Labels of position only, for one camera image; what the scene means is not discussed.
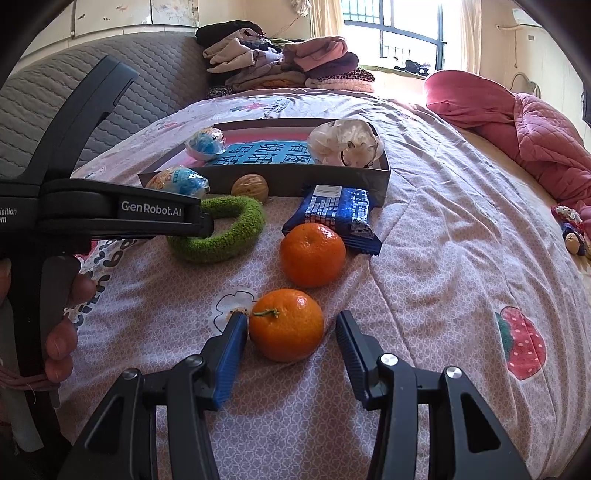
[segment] strawberry print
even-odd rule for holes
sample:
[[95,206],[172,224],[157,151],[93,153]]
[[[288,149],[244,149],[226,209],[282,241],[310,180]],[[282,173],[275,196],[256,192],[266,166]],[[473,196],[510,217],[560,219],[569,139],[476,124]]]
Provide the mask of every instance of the strawberry print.
[[495,315],[509,372],[517,380],[532,377],[546,362],[544,339],[530,319],[516,307],[505,307]]

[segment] blue label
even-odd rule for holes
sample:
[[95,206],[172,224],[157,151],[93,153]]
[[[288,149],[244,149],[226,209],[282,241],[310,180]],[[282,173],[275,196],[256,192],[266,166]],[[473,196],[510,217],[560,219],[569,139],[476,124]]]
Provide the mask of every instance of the blue label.
[[220,156],[208,165],[241,165],[292,163],[306,165],[314,163],[306,142],[260,141],[230,145]]

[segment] green scrunchie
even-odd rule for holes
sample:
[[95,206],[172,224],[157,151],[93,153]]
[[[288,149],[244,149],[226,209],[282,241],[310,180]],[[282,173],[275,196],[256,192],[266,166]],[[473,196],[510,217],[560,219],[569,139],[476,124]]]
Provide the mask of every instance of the green scrunchie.
[[209,238],[169,236],[168,245],[183,260],[216,263],[253,247],[265,226],[261,204],[249,197],[216,197],[202,200],[201,210],[216,218],[237,218],[230,230]]

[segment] blue packaged egg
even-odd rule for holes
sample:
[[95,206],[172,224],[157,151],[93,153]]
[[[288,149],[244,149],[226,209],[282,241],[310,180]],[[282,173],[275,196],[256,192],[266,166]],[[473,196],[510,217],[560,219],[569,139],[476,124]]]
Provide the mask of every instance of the blue packaged egg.
[[202,199],[209,192],[209,181],[190,168],[177,165],[159,171],[146,187]]
[[367,190],[317,185],[283,225],[282,232],[287,235],[302,223],[322,223],[333,229],[351,250],[379,255],[382,242],[369,226],[372,207]]
[[195,160],[208,162],[226,151],[226,139],[219,128],[204,128],[186,141],[185,148]]

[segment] plastic packaging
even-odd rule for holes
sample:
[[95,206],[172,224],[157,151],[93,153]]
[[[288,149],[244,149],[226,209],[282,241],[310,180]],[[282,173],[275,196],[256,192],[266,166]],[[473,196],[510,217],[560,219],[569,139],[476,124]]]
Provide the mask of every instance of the plastic packaging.
[[146,187],[202,199],[209,192],[209,181],[190,168],[176,165],[158,172]]
[[195,160],[208,162],[226,151],[226,139],[219,128],[204,128],[185,142],[185,148]]
[[302,223],[322,223],[338,233],[350,249],[379,255],[382,242],[369,226],[372,208],[367,190],[317,185],[286,221],[282,232],[286,235]]
[[384,143],[367,122],[343,118],[312,130],[308,150],[322,165],[369,168],[384,153]]

